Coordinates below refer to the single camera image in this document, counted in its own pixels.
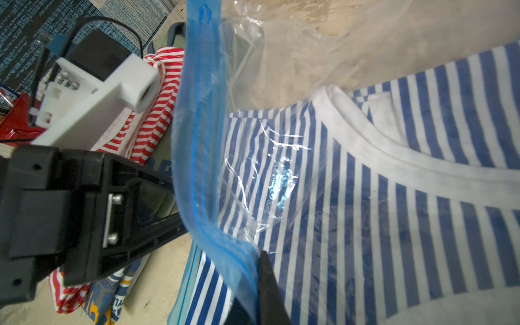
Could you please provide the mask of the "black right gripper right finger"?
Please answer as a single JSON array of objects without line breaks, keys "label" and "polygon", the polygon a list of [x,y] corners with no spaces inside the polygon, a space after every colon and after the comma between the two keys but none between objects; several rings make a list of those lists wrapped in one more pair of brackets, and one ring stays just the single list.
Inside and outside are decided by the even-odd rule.
[{"label": "black right gripper right finger", "polygon": [[261,252],[258,261],[257,320],[261,325],[291,324],[269,255],[265,251]]}]

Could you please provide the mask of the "clear vacuum bag blue zip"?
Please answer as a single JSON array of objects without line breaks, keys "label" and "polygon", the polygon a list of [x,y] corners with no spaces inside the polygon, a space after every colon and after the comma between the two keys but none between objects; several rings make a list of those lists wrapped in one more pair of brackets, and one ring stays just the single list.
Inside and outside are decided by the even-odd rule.
[{"label": "clear vacuum bag blue zip", "polygon": [[258,261],[218,226],[224,121],[346,93],[519,42],[518,1],[189,1],[172,176],[202,257],[187,324],[258,324]]}]

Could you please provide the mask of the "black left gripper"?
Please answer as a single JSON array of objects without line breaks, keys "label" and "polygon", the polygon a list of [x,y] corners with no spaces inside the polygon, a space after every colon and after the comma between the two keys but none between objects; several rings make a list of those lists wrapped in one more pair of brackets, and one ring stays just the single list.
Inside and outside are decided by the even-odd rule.
[{"label": "black left gripper", "polygon": [[19,146],[1,162],[1,303],[35,298],[54,270],[67,286],[103,279],[187,233],[179,213],[128,221],[112,195],[170,177],[101,152]]}]

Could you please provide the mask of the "green patterned garment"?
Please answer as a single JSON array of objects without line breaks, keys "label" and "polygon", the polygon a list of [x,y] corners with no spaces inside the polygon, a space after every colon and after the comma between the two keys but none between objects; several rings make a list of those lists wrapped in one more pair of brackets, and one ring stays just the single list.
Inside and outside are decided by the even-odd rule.
[{"label": "green patterned garment", "polygon": [[[152,50],[144,58],[163,78],[154,106],[145,115],[124,109],[93,150],[118,154],[167,176],[171,174],[171,123],[181,80],[185,37],[185,23],[173,24],[165,47]],[[115,324],[119,320],[125,298],[147,261],[143,257],[91,285],[83,308],[95,324]]]}]

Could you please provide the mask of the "navy white striped tank top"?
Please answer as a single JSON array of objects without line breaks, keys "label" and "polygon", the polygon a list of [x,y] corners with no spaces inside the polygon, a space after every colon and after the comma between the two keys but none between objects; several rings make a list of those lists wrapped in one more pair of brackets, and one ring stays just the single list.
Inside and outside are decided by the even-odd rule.
[{"label": "navy white striped tank top", "polygon": [[519,323],[518,41],[224,125],[218,226],[292,323]]}]

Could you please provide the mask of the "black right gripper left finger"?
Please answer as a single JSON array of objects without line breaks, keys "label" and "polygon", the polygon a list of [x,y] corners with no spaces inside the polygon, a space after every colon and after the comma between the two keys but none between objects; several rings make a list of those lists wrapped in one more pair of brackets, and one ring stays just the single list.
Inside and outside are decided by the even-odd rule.
[{"label": "black right gripper left finger", "polygon": [[246,312],[241,303],[234,299],[229,314],[224,325],[253,325],[250,315]]}]

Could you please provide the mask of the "red white striped tank top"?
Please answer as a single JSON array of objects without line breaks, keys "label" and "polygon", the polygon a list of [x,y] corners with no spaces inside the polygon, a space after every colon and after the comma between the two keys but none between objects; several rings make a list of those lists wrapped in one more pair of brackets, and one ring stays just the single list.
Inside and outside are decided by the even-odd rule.
[{"label": "red white striped tank top", "polygon": [[[112,122],[92,150],[116,154],[145,165],[172,119],[181,81],[184,50],[162,47],[144,57],[144,62],[158,70],[162,87],[147,110],[136,113],[125,108]],[[55,311],[71,314],[79,308],[94,324],[115,324],[123,311],[123,303],[130,294],[149,257],[144,256],[107,278],[92,284],[65,287],[63,272],[54,270],[48,276]]]}]

